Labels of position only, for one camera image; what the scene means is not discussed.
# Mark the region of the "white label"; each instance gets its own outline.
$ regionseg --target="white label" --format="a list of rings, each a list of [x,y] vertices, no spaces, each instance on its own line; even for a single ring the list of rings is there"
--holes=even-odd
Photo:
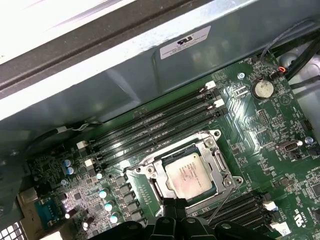
[[[160,58],[165,59],[207,39],[211,26],[185,36],[167,46],[160,48]]]
[[[287,236],[291,233],[290,228],[288,227],[288,224],[286,222],[282,223],[271,223],[270,225],[273,229],[277,230],[283,237]]]

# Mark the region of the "black ram slot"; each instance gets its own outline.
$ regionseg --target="black ram slot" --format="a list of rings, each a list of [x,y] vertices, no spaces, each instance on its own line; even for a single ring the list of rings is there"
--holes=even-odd
[[[191,93],[189,93],[188,95],[185,95],[185,96],[182,96],[180,98],[178,98],[177,100],[173,101],[173,102],[170,102],[168,104],[165,104],[161,107],[158,107],[157,109],[155,110],[152,110],[152,111],[149,111],[147,112],[146,114],[144,114],[142,117],[143,118],[148,118],[148,117],[151,117],[153,115],[157,115],[169,108],[173,108],[174,106],[177,106],[177,105],[180,105],[182,103],[185,103],[193,98],[201,98],[201,96],[206,96],[208,94],[213,94],[214,92],[212,92],[211,90],[208,91],[208,92],[205,92],[205,93],[200,93],[199,90],[196,90],[196,91],[193,91]],[[113,129],[112,131],[109,131],[101,136],[99,136],[98,138],[96,138],[96,141],[99,141],[99,140],[102,140],[110,135],[114,135],[115,133],[119,132],[119,131],[123,131],[124,129],[126,128],[129,128],[130,126],[132,125],[135,125],[135,124],[138,124],[139,122],[141,122],[141,118],[137,118],[137,119],[133,119],[125,124],[123,124],[122,126],[120,127],[117,127],[115,129]]]
[[[265,194],[251,191],[226,202],[209,226],[214,228],[221,221],[232,221],[252,229],[270,224],[272,217],[262,205]],[[200,214],[198,217],[209,219],[215,209]]]
[[[163,125],[163,127],[161,127],[161,129],[155,129],[155,132],[148,132],[148,133],[145,133],[145,134],[141,134],[140,137],[137,137],[135,138],[133,141],[138,141],[138,140],[141,140],[142,138],[144,138],[146,135],[150,135],[150,134],[156,134],[156,132],[160,132],[160,130],[163,131],[164,127],[166,127],[166,125],[170,124],[169,126],[172,126],[180,121],[182,121],[183,119],[187,119],[187,118],[192,118],[193,116],[203,112],[204,110],[206,110],[209,106],[209,103],[202,103],[200,104],[199,106],[186,106],[185,108],[182,108],[181,111],[179,113],[175,112],[173,114],[170,114],[170,115],[167,115],[167,116],[164,116],[164,117],[161,117],[161,118],[158,118],[157,121],[155,123],[153,123],[152,125],[148,125],[147,128],[149,129],[152,129],[154,126],[157,126],[161,123],[164,123],[164,122],[167,122],[166,124]],[[192,111],[196,111],[195,113],[193,113],[192,115],[187,115],[186,113],[190,113]],[[108,142],[105,142],[103,144],[100,144],[99,145],[99,149],[101,150],[103,147],[107,146],[107,145],[115,145],[121,141],[123,141],[124,139],[127,139],[128,137],[132,136],[132,135],[138,135],[139,134],[139,131],[141,129],[145,129],[146,127],[145,126],[142,126],[140,128],[137,128],[134,132],[129,132],[129,133],[126,133],[124,135],[121,135],[119,137],[117,137],[116,139],[113,139],[111,141],[108,141]]]
[[[206,110],[206,109],[207,109],[207,106],[201,107],[197,111],[193,112],[192,115],[185,115],[183,118],[177,118],[175,121],[169,123],[168,125],[164,125],[160,129],[156,129],[154,132],[149,132],[148,134],[144,134],[144,135],[142,135],[140,137],[132,139],[131,141],[126,142],[122,146],[119,146],[119,147],[117,147],[117,148],[115,148],[113,150],[110,150],[106,154],[102,154],[102,156],[104,158],[107,158],[107,157],[110,157],[112,155],[116,155],[117,153],[127,149],[132,144],[137,145],[139,143],[144,142],[147,139],[152,138],[153,136],[156,136],[156,135],[158,135],[160,133],[163,133],[165,131],[169,131],[172,128],[175,128],[175,125],[177,125],[178,123],[179,124],[184,124],[184,123],[190,121],[190,118],[194,118],[194,117],[198,116],[199,114],[203,113],[204,110]]]
[[[252,202],[255,201],[255,198],[252,196],[251,193],[247,193],[245,195],[241,195],[235,199],[232,199],[228,202],[226,202],[222,208],[220,209],[220,211],[217,213],[217,215],[221,215],[225,212],[231,212],[233,211],[234,209],[237,209],[237,208],[241,208],[242,206],[244,205],[247,205],[247,204],[250,204]],[[205,212],[201,215],[199,215],[200,218],[204,218],[204,219],[209,219],[209,217],[212,215],[213,211],[208,211],[208,212]]]
[[[214,217],[214,219],[212,220],[212,223],[217,224],[218,222],[224,221],[224,220],[229,220],[229,219],[236,219],[236,218],[240,218],[241,216],[243,216],[244,213],[248,213],[251,212],[253,210],[257,210],[258,207],[257,205],[252,202],[251,204],[245,205],[241,208],[237,208],[235,210],[231,210],[226,214],[217,214],[216,217]]]
[[[188,129],[179,132],[179,135],[186,134],[187,132],[190,131],[190,129],[192,129],[192,128],[196,127],[196,126],[199,126],[199,125],[201,125],[201,124],[207,123],[208,121],[212,121],[212,120],[214,120],[214,119],[216,119],[216,118],[224,115],[225,113],[226,113],[226,110],[224,110],[224,109],[223,109],[223,110],[220,110],[220,111],[212,112],[212,113],[211,113],[211,112],[208,112],[207,117],[205,117],[201,122],[195,122],[194,124],[189,125],[189,126],[188,126]],[[176,135],[177,135],[177,133],[174,132],[174,133],[172,133],[172,134],[166,135],[163,139],[162,139],[162,138],[159,138],[158,140],[161,140],[161,142],[158,142],[157,144],[158,144],[158,145],[161,145],[161,144],[165,143],[168,139],[170,139],[170,138],[172,138],[172,137],[174,137],[174,136],[176,136]],[[119,163],[119,162],[121,162],[121,161],[123,161],[123,160],[126,160],[126,159],[128,159],[128,158],[131,158],[131,157],[133,157],[133,156],[135,156],[135,155],[137,155],[137,154],[139,154],[139,153],[141,153],[141,152],[143,152],[143,151],[146,151],[146,150],[148,150],[149,148],[151,148],[151,147],[154,146],[154,145],[155,145],[154,143],[151,143],[151,144],[146,145],[146,146],[144,146],[144,147],[142,147],[142,148],[140,148],[140,149],[136,149],[136,150],[134,150],[134,151],[132,151],[132,152],[129,152],[128,154],[125,154],[125,155],[123,155],[123,156],[117,157],[117,158],[115,158],[115,159],[113,159],[113,160],[109,160],[109,161],[107,161],[106,163],[102,163],[102,164],[101,164],[101,167],[102,167],[102,169],[108,168],[108,167],[110,167],[110,166],[112,166],[112,165],[114,165],[114,164],[117,164],[117,163]]]

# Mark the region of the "metal panel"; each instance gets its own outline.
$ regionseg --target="metal panel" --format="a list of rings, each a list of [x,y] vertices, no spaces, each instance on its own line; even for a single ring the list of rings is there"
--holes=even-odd
[[[106,121],[248,56],[319,10],[318,0],[212,1],[1,99],[0,130],[11,136],[1,150],[66,123]],[[206,26],[205,41],[160,59],[161,47]]]
[[[291,61],[297,59],[309,44],[310,43],[306,43],[283,54],[279,58],[279,62],[282,66],[288,67]],[[317,75],[320,75],[320,55],[318,54],[314,55],[305,67],[290,80],[290,84],[300,83]],[[320,82],[295,89],[293,92],[298,99],[304,115],[310,120],[314,128],[313,132],[315,137],[320,139],[320,111],[318,111],[320,103]]]
[[[135,0],[2,1],[0,64],[133,1]]]

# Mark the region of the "green circuit board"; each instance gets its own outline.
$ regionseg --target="green circuit board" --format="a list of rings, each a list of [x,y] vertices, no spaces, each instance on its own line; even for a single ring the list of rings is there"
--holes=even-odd
[[[280,76],[270,80],[274,72],[251,58],[244,59],[29,159],[38,194],[42,199],[53,199],[58,207],[59,217],[50,224],[58,223],[67,209],[76,207],[77,239],[89,239],[114,226],[111,213],[104,209],[109,201],[114,202],[112,211],[119,213],[119,222],[139,219],[146,223],[160,204],[146,177],[128,174],[125,184],[130,189],[121,189],[124,169],[201,130],[220,130],[220,151],[232,175],[244,179],[230,199],[252,190],[268,192],[278,208],[272,221],[285,222],[290,232],[283,239],[320,240],[315,212],[320,208],[320,164],[319,157],[308,151],[317,148],[318,142],[286,79]],[[239,79],[239,73],[245,77]],[[274,87],[272,96],[263,100],[252,94],[253,84],[262,78]],[[207,109],[215,99],[204,100],[203,95],[195,94],[210,81],[216,84],[215,96],[219,93],[224,101],[214,113]],[[306,137],[313,142],[306,144]],[[293,152],[278,148],[291,140],[303,145]],[[77,147],[81,141],[86,142],[85,150]],[[62,165],[66,159],[71,160],[74,174],[67,174]],[[102,179],[91,175],[86,160],[92,160],[94,173],[101,173]],[[108,194],[101,199],[103,189]],[[140,216],[133,217],[137,211],[128,210],[124,201],[128,193],[134,193]],[[192,215],[201,215],[218,204]],[[94,222],[84,231],[81,222],[88,216],[93,216]]]

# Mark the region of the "black cable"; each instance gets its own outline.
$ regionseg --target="black cable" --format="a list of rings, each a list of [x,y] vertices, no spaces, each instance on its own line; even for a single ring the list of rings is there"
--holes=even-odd
[[[312,19],[307,18],[304,20],[301,20],[295,24],[293,24],[291,27],[289,27],[287,30],[285,30],[284,32],[282,32],[281,34],[279,34],[272,42],[270,42],[262,51],[261,56],[260,56],[260,62],[262,64],[264,64],[267,67],[273,68],[273,69],[278,69],[279,66],[266,62],[265,61],[265,56],[267,54],[267,52],[269,51],[269,49],[272,48],[273,45],[275,45],[279,40],[281,40],[285,35],[287,35],[289,32],[291,32],[293,29],[295,29],[296,27],[299,27],[300,25],[304,24],[305,22],[314,22]]]
[[[320,81],[320,75],[317,75],[317,76],[311,77],[307,80],[304,80],[302,82],[291,84],[290,87],[291,87],[291,89],[299,89],[299,88],[309,86],[310,84],[314,84],[319,81]]]
[[[50,131],[47,131],[45,132],[44,134],[36,137],[26,148],[25,148],[25,152],[27,153],[31,148],[33,148],[34,146],[40,144],[42,141],[54,136],[54,135],[57,135],[57,134],[60,134],[60,133],[63,133],[63,132],[69,132],[69,131],[75,131],[75,132],[82,132],[84,129],[86,129],[88,126],[90,127],[97,127],[97,126],[100,126],[101,123],[80,123],[80,122],[77,122],[77,123],[74,123],[72,125],[66,125],[66,126],[61,126],[61,127],[57,127],[55,129],[52,129]]]
[[[320,36],[318,36],[313,42],[303,51],[300,56],[289,66],[289,70],[286,72],[285,77],[290,81],[320,50]]]

